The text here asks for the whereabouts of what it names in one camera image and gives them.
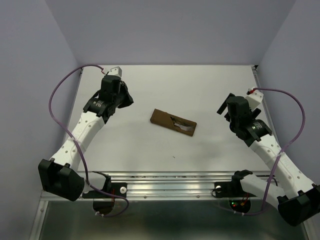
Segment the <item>brown cloth napkin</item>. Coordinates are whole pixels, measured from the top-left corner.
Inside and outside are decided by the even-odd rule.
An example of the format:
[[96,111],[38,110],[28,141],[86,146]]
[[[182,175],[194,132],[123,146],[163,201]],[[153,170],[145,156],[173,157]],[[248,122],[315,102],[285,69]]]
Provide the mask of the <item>brown cloth napkin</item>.
[[[187,123],[194,124],[192,126],[192,127],[194,127],[194,130],[193,131],[184,131],[184,130],[179,129],[178,127],[174,126],[174,123],[171,120],[170,116],[177,118],[177,119],[180,119],[182,121],[186,121]],[[150,117],[150,122],[152,124],[158,125],[160,127],[163,127],[163,128],[166,128],[166,129],[169,129],[169,130],[172,130],[172,131],[184,134],[184,135],[187,135],[189,137],[192,137],[194,135],[195,129],[197,127],[197,123],[194,121],[175,116],[173,114],[170,114],[168,112],[165,112],[165,111],[162,111],[162,110],[159,110],[156,108],[153,110],[153,113]]]

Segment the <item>silver fork dark handle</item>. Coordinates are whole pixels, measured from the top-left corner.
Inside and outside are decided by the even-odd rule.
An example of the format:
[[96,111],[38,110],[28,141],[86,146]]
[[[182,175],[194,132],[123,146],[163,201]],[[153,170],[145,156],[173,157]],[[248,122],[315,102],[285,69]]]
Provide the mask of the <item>silver fork dark handle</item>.
[[178,127],[179,129],[183,130],[183,131],[193,131],[195,128],[193,126],[185,126],[185,125],[181,125],[181,124],[178,124],[178,123],[174,123],[174,126],[175,127]]

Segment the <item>silver knife dark handle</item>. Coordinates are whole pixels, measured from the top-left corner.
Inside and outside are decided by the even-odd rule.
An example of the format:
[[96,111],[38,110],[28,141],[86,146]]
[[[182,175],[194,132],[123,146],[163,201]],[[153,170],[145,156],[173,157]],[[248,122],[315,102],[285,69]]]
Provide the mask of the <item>silver knife dark handle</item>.
[[172,122],[174,124],[179,124],[179,125],[182,125],[182,126],[185,126],[185,127],[192,127],[194,125],[193,123],[188,123],[188,122],[183,121],[181,119],[177,119],[177,118],[175,118],[173,116],[170,116],[170,118],[171,118],[171,120],[172,120]]

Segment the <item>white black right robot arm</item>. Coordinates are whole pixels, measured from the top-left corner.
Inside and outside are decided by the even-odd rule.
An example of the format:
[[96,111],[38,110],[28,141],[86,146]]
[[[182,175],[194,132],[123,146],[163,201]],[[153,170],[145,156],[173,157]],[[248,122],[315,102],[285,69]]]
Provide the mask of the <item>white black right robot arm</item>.
[[278,210],[290,226],[298,226],[320,212],[320,187],[303,174],[278,144],[268,125],[258,119],[263,94],[250,91],[245,97],[230,93],[217,113],[227,110],[230,130],[256,153],[270,169],[272,184],[249,170],[236,171],[230,181],[214,183],[216,198],[258,197]]

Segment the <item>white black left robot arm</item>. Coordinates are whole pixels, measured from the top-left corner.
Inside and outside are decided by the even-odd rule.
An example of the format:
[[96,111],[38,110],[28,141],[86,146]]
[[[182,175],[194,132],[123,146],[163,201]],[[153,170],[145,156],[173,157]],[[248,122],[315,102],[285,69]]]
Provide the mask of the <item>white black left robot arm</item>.
[[70,201],[75,201],[88,184],[77,171],[95,135],[109,118],[121,109],[133,104],[127,85],[117,75],[105,75],[101,88],[85,104],[80,119],[60,149],[38,165],[44,191]]

